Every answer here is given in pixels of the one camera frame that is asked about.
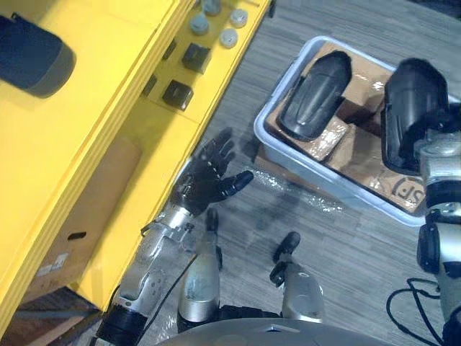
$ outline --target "round button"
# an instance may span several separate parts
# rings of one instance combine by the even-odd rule
[[[217,16],[221,12],[221,0],[203,0],[203,9],[209,16]]]
[[[196,35],[204,35],[208,32],[207,18],[201,13],[190,20],[190,30]]]
[[[221,45],[227,49],[234,47],[238,41],[237,31],[232,27],[229,29],[224,29],[221,32],[221,35],[219,35],[219,41],[221,42]]]
[[[248,21],[248,12],[244,9],[234,9],[230,14],[230,23],[236,27],[244,27]]]

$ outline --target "cardboard box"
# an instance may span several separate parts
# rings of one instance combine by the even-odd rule
[[[272,173],[273,175],[276,175],[278,177],[281,177],[285,180],[288,180],[289,182],[293,182],[295,184],[298,184],[300,186],[306,187],[309,190],[317,192],[319,195],[322,195],[324,197],[330,198],[332,200],[335,199],[335,197],[329,195],[327,192],[323,191],[320,187],[316,185],[312,185],[308,182],[306,182],[302,177],[299,175],[296,175],[293,172],[290,172],[288,169],[270,161],[266,153],[264,152],[264,147],[260,146],[258,150],[258,154],[256,155],[256,158],[254,159],[255,165],[258,167],[261,167],[265,171],[268,171]]]
[[[352,65],[351,81],[342,94],[345,100],[336,114],[348,123],[357,123],[377,112],[384,100],[384,86],[392,72],[350,50],[327,42],[308,63],[302,75],[307,75],[319,58],[335,50],[345,52],[351,58]]]
[[[80,278],[140,156],[140,149],[129,140],[113,140],[45,255],[22,303]]]
[[[378,108],[378,111],[363,125],[360,125],[360,128],[363,128],[365,131],[374,134],[375,136],[381,137],[381,112],[384,109],[384,103]]]
[[[348,125],[336,116],[333,116],[322,134],[310,142],[300,141],[287,135],[277,124],[277,117],[287,103],[290,94],[272,111],[266,119],[266,126],[270,133],[285,143],[290,144],[304,154],[312,156],[317,161],[323,161],[338,144],[347,132]]]
[[[326,165],[413,213],[425,197],[422,180],[388,169],[382,163],[381,139],[355,125],[350,126]]]

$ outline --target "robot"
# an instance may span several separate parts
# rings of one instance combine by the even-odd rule
[[[400,63],[385,86],[382,160],[396,172],[422,177],[427,214],[417,260],[439,284],[446,346],[461,345],[460,123],[459,105],[449,104],[444,77],[427,61],[412,58]],[[230,139],[231,130],[226,129],[201,150],[175,184],[164,212],[145,227],[135,259],[91,345],[139,343],[149,327],[148,317],[161,305],[158,285],[164,273],[158,263],[162,254],[180,248],[189,236],[192,218],[209,204],[235,195],[253,179],[248,171],[223,179],[234,157]],[[273,258],[270,280],[285,285],[280,315],[219,307],[222,260],[217,229],[218,215],[209,209],[207,230],[183,272],[177,318],[180,334],[160,345],[387,345],[323,323],[321,287],[292,258],[300,241],[296,232],[286,236]]]

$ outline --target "yellow panel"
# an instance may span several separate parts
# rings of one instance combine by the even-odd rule
[[[138,168],[100,241],[80,286],[83,297],[104,306],[140,240],[140,229],[159,212],[169,187],[192,150],[198,125],[141,97],[120,135],[142,149]]]
[[[0,82],[0,335],[191,5],[159,1],[147,23],[130,16],[147,0],[126,1],[125,18],[121,1],[107,10],[101,1],[0,1],[1,13],[35,20],[77,57],[47,99]]]
[[[230,50],[216,43],[217,35],[207,38],[192,35],[187,20],[176,36],[176,49],[167,61],[160,62],[155,71],[158,81],[149,98],[138,100],[124,124],[121,132],[129,134],[141,148],[147,148],[143,155],[144,164],[132,178],[81,281],[71,285],[99,308],[107,307],[113,290],[133,258],[140,241],[140,228],[151,221],[166,202],[175,176],[205,130],[268,4],[269,0],[224,1],[224,14],[233,8],[244,8],[249,12],[249,22],[238,29],[238,44]],[[228,27],[225,18],[227,15],[223,19],[211,19],[217,24],[210,34],[220,32],[219,25]],[[203,76],[180,64],[191,41],[213,47],[212,60]],[[160,100],[172,78],[190,83],[194,88],[194,97],[185,112]]]

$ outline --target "wire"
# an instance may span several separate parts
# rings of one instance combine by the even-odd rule
[[[141,333],[141,335],[139,336],[139,339],[138,339],[138,343],[141,341],[141,339],[143,338],[144,334],[148,331],[148,329],[151,327],[152,323],[156,320],[158,314],[160,313],[160,310],[161,308],[163,307],[163,305],[165,304],[166,302],[166,299],[169,297],[169,295],[171,294],[171,292],[173,291],[173,289],[176,287],[176,285],[178,284],[178,282],[182,279],[182,277],[184,276],[184,274],[186,273],[186,271],[190,268],[190,266],[195,262],[195,260],[197,259],[197,254],[195,254],[193,256],[193,258],[190,260],[189,264],[184,268],[184,270],[181,272],[181,274],[176,278],[176,280],[174,281],[173,285],[171,285],[170,289],[168,290],[168,292],[166,292],[166,295],[164,296],[164,298],[161,300],[160,304],[158,305],[158,308],[155,312],[155,314],[152,316],[152,319],[146,324],[146,327],[144,328],[143,332]]]
[[[418,294],[421,294],[422,296],[424,297],[427,297],[427,298],[430,298],[430,299],[440,299],[440,296],[436,296],[436,295],[432,295],[430,293],[428,293],[427,291],[425,290],[420,290],[420,289],[417,289],[415,288],[413,282],[415,283],[426,283],[426,284],[429,284],[429,285],[435,285],[437,286],[437,283],[434,282],[434,281],[430,281],[430,280],[425,280],[425,279],[418,279],[418,278],[409,278],[407,279],[407,284],[410,288],[402,288],[400,290],[395,290],[394,292],[392,292],[389,297],[388,297],[388,300],[386,301],[386,311],[388,313],[388,316],[390,318],[390,320],[397,326],[397,328],[399,328],[400,331],[402,331],[403,333],[405,334],[408,334],[412,337],[414,337],[415,339],[423,342],[424,344],[426,345],[430,345],[430,346],[443,346],[444,345],[444,342],[442,340],[442,338],[436,333],[436,331],[434,330],[431,322],[429,321],[429,319],[427,318],[427,315],[426,315],[426,312],[424,311],[424,308],[423,306],[421,305],[421,301],[419,299],[419,296]],[[400,322],[398,322],[395,317],[392,315],[392,312],[390,310],[390,304],[392,302],[392,300],[394,299],[394,297],[396,297],[397,295],[401,294],[401,293],[405,293],[405,292],[411,292],[413,294],[413,298],[415,299],[415,302],[416,302],[416,306],[418,307],[418,311],[421,315],[421,318],[423,319],[427,329],[431,332],[432,336],[434,337],[434,339],[438,342],[438,343],[435,343],[435,342],[432,342],[430,340],[427,340],[425,338],[423,338],[422,336],[420,335],[417,335],[416,333],[413,333],[411,330],[409,330],[407,327],[405,327],[404,325],[402,325]]]

